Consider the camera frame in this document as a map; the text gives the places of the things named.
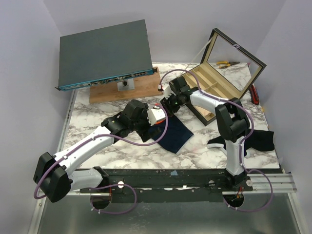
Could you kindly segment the navy orange underwear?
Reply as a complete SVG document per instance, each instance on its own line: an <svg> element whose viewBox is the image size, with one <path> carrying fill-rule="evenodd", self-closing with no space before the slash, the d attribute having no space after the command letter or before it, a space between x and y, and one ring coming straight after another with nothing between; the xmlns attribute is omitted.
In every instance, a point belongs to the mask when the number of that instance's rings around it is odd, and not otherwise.
<svg viewBox="0 0 312 234"><path fill-rule="evenodd" d="M148 133L156 141L164 132L165 121L152 126ZM194 134L176 117L168 117L168 127L164 137L158 142L158 145L164 150L179 154L185 144L194 136Z"/></svg>

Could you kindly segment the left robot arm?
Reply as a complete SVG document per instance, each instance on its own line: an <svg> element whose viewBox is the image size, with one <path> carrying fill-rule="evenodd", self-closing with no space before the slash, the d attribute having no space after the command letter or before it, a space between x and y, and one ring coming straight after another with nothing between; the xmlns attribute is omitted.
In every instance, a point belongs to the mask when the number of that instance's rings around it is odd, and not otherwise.
<svg viewBox="0 0 312 234"><path fill-rule="evenodd" d="M58 202L70 191L92 187L102 193L108 180L98 169L90 169L78 175L75 170L100 150L136 132L143 142L152 138L151 126L165 116L159 106L150 107L138 100L131 100L123 111L106 118L91 134L70 148L54 155L42 154L37 162L33 180L36 183L34 198L38 190L51 202Z"/></svg>

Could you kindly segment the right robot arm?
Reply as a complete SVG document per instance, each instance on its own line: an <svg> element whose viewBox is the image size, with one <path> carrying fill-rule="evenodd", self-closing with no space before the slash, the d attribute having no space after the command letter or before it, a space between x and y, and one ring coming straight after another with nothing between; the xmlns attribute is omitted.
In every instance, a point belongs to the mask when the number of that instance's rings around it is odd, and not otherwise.
<svg viewBox="0 0 312 234"><path fill-rule="evenodd" d="M242 157L244 137L247 136L250 121L240 100L220 98L199 87L191 88L183 77L175 78L169 84L159 84L158 90L163 93L161 104L170 116L184 105L197 106L215 115L219 134L226 147L224 185L230 191L241 187L247 176Z"/></svg>

